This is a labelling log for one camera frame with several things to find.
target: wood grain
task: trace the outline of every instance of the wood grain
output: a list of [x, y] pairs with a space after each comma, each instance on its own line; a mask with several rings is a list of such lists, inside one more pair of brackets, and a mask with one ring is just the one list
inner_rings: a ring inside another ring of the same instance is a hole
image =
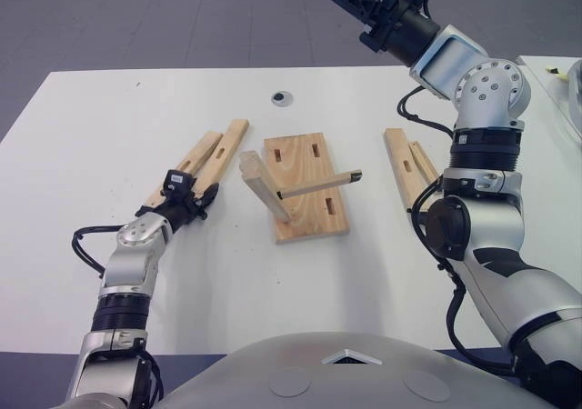
[[267, 171], [258, 153], [255, 151], [241, 153], [238, 167], [242, 173], [243, 181], [256, 196], [277, 219], [283, 223], [288, 223], [291, 220], [291, 215], [286, 209], [286, 204], [277, 195], [275, 179]]
[[408, 144], [408, 147], [410, 148], [410, 153], [412, 153], [412, 157], [416, 162], [416, 166], [425, 177], [426, 181], [429, 184], [432, 184], [437, 180], [438, 172], [433, 163], [430, 162], [430, 158], [426, 155], [422, 145], [418, 141], [413, 141]]
[[196, 179], [194, 184], [194, 194], [196, 198], [202, 197], [208, 186], [220, 182], [228, 167], [228, 163], [238, 148], [238, 145], [245, 136], [248, 129], [248, 120], [233, 120], [215, 151], [210, 156], [204, 169]]
[[[198, 170], [204, 165], [204, 162], [210, 157], [213, 150], [218, 145], [218, 142], [222, 138], [222, 134], [218, 132], [206, 132], [200, 141], [188, 152], [186, 156], [180, 161], [180, 163], [175, 168], [176, 170], [188, 173], [190, 175], [196, 175]], [[164, 202], [165, 198], [162, 196], [162, 185], [159, 185], [157, 189], [149, 196], [145, 201], [144, 206], [148, 207], [158, 207]]]
[[362, 170], [346, 171], [345, 173], [330, 175], [329, 177], [323, 177], [312, 182], [306, 182], [304, 184], [281, 188], [279, 189], [279, 195], [281, 198], [289, 198], [295, 197], [296, 195], [313, 193], [314, 191], [319, 191], [320, 189], [332, 188], [334, 186], [347, 185], [353, 182], [357, 182], [360, 180], [361, 176]]
[[[279, 186], [286, 187], [334, 175], [323, 134], [265, 140], [266, 167]], [[275, 219], [278, 244], [308, 237], [349, 232], [344, 202], [333, 187], [286, 199], [291, 221]]]
[[[426, 185], [416, 167], [404, 131], [387, 128], [384, 131], [384, 141], [402, 201], [406, 210], [410, 211], [416, 198], [425, 190]], [[426, 210], [426, 204], [423, 205], [422, 209]]]

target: black cable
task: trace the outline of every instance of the black cable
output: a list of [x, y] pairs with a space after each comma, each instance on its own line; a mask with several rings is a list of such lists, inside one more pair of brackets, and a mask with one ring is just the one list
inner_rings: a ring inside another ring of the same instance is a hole
[[455, 334], [455, 319], [457, 318], [457, 312], [463, 303], [463, 299], [465, 298], [465, 293], [467, 289], [463, 284], [463, 281], [458, 276], [458, 274], [453, 269], [451, 263], [447, 261], [446, 258], [440, 257], [436, 255], [428, 246], [428, 242], [426, 241], [426, 235], [422, 231], [419, 223], [420, 218], [420, 208], [425, 203], [425, 201], [432, 195], [440, 186], [440, 181], [442, 176], [439, 177], [435, 182], [430, 184], [420, 195], [416, 198], [414, 204], [412, 205], [410, 211], [410, 220], [412, 222], [412, 227], [416, 232], [416, 236], [422, 243], [422, 245], [428, 250], [430, 254], [438, 261], [438, 269], [446, 270], [448, 274], [451, 276], [453, 283], [455, 284], [456, 288], [453, 292], [453, 298], [451, 299], [451, 303], [447, 310], [447, 332], [448, 337], [453, 343], [453, 346], [459, 351], [466, 359], [469, 360], [474, 366], [481, 368], [488, 373], [495, 374], [495, 375], [503, 375], [503, 376], [515, 376], [512, 370], [511, 364], [501, 364], [497, 362], [491, 362], [487, 359], [483, 359], [481, 357], [475, 356], [471, 354], [458, 340], [457, 335]]
[[425, 89], [424, 86], [417, 86], [415, 89], [413, 89], [408, 94], [406, 94], [404, 97], [402, 97], [400, 99], [400, 101], [398, 102], [398, 105], [396, 107], [396, 111], [398, 112], [398, 114], [400, 116], [405, 117], [405, 119], [408, 121], [412, 121], [414, 123], [419, 123], [420, 125], [427, 125], [428, 127], [431, 127], [433, 129], [439, 130], [441, 132], [445, 132], [447, 135], [449, 135], [452, 138], [453, 131], [451, 129], [449, 129], [448, 127], [446, 127], [445, 125], [442, 125], [440, 123], [435, 123], [434, 121], [422, 120], [422, 119], [420, 119], [420, 117], [418, 115], [410, 114], [408, 112], [408, 110], [406, 109], [406, 102], [408, 101], [408, 99], [410, 97], [412, 97], [413, 95], [418, 94], [423, 89]]
[[152, 399], [150, 400], [150, 406], [153, 406], [154, 403], [157, 401], [159, 402], [164, 398], [164, 383], [162, 382], [162, 373], [160, 371], [160, 367], [157, 364], [156, 359], [148, 353], [146, 350], [139, 352], [139, 356], [144, 360], [149, 361], [152, 365], [152, 374], [156, 380], [156, 386], [154, 387], [154, 394], [152, 395]]
[[111, 233], [117, 232], [121, 229], [123, 225], [91, 225], [88, 227], [83, 227], [81, 229], [76, 230], [73, 233], [73, 239], [71, 240], [71, 247], [73, 247], [73, 251], [75, 254], [93, 268], [95, 271], [99, 273], [99, 278], [103, 277], [105, 272], [105, 268], [99, 264], [91, 255], [81, 246], [79, 243], [80, 240], [83, 239], [85, 234], [104, 234], [104, 233]]

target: wooden stick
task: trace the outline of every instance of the wooden stick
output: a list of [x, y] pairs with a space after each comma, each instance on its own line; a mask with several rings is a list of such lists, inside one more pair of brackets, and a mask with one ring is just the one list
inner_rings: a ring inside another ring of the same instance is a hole
[[279, 190], [280, 198], [289, 198], [296, 195], [313, 193], [321, 189], [333, 188], [334, 186], [351, 184], [362, 178], [362, 170], [347, 171], [339, 175], [332, 175], [323, 179], [317, 179], [304, 184], [287, 186]]
[[424, 191], [426, 186], [410, 153], [404, 131], [402, 129], [388, 128], [384, 132], [384, 139], [404, 206], [410, 212], [416, 198]]
[[425, 177], [426, 181], [432, 184], [437, 180], [438, 173], [433, 163], [430, 162], [430, 158], [426, 155], [422, 145], [420, 145], [418, 141], [413, 141], [408, 144], [408, 147], [410, 148], [410, 152], [412, 153], [412, 157], [414, 158], [418, 169]]
[[235, 154], [238, 145], [248, 129], [248, 120], [233, 120], [226, 129], [225, 135], [220, 140], [212, 156], [194, 184], [196, 198], [202, 197], [208, 186], [220, 182], [228, 167], [228, 163]]
[[267, 171], [258, 153], [255, 151], [241, 153], [238, 167], [243, 174], [245, 183], [261, 199], [273, 215], [283, 223], [291, 221], [291, 215], [276, 193], [277, 187], [275, 179]]
[[[206, 132], [202, 139], [180, 161], [176, 170], [195, 175], [202, 165], [204, 165], [208, 157], [210, 157], [212, 151], [218, 145], [220, 138], [222, 138], [222, 134], [218, 132]], [[162, 196], [162, 185], [159, 185], [145, 201], [144, 206], [158, 207], [164, 200], [165, 198]]]

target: white surface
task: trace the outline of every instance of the white surface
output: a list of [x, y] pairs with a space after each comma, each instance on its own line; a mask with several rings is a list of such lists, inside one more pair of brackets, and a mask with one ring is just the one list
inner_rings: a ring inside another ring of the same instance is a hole
[[[526, 65], [531, 70], [537, 81], [546, 90], [547, 95], [549, 95], [560, 111], [562, 111], [564, 117], [569, 119], [568, 83], [558, 79], [556, 75], [549, 73], [546, 68], [549, 66], [554, 67], [560, 73], [567, 74], [572, 65], [580, 60], [580, 58], [566, 56], [520, 56], [517, 60], [520, 64]], [[572, 135], [579, 141], [579, 137], [577, 137], [573, 129], [567, 128], [567, 130], [572, 132]]]
[[[580, 154], [527, 76], [522, 255], [581, 289]], [[0, 145], [0, 351], [78, 353], [99, 280], [71, 251], [71, 234], [130, 220], [166, 169], [233, 118], [251, 122], [245, 150], [261, 149], [266, 137], [324, 132], [336, 170], [364, 172], [343, 189], [352, 232], [274, 245], [266, 209], [232, 163], [208, 219], [178, 232], [160, 264], [147, 326], [152, 353], [229, 353], [316, 330], [450, 347], [453, 285], [409, 226], [382, 139], [385, 127], [405, 127], [438, 169], [446, 165], [447, 137], [396, 114], [414, 85], [404, 67], [52, 73]], [[271, 103], [281, 89], [295, 98], [289, 107]], [[455, 118], [427, 92], [409, 109], [447, 125]], [[85, 241], [104, 263], [114, 245], [113, 234]], [[457, 328], [467, 346], [496, 345], [470, 300]]]

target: gray floor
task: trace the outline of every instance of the gray floor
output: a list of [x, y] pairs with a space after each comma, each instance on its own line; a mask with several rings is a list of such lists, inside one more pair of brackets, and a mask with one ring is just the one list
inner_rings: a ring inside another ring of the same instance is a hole
[[[433, 0], [491, 55], [582, 55], [581, 0]], [[396, 65], [329, 0], [0, 0], [0, 138], [51, 71]]]

